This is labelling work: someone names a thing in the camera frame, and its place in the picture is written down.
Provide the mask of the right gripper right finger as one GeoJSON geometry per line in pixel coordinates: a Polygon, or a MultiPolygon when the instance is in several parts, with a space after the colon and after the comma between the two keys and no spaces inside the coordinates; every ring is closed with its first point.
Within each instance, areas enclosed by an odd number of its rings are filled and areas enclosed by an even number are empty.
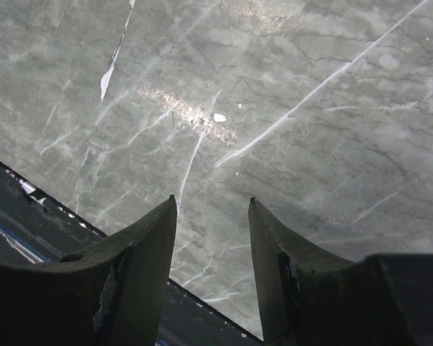
{"type": "Polygon", "coordinates": [[[339,257],[249,204],[265,345],[433,345],[433,254],[339,257]]]}

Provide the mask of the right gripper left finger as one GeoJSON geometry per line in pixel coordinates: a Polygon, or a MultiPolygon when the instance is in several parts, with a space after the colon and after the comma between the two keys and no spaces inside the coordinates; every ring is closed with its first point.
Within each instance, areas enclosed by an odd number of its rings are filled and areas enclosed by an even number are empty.
{"type": "Polygon", "coordinates": [[[176,223],[170,197],[58,262],[0,262],[0,345],[153,345],[176,223]]]}

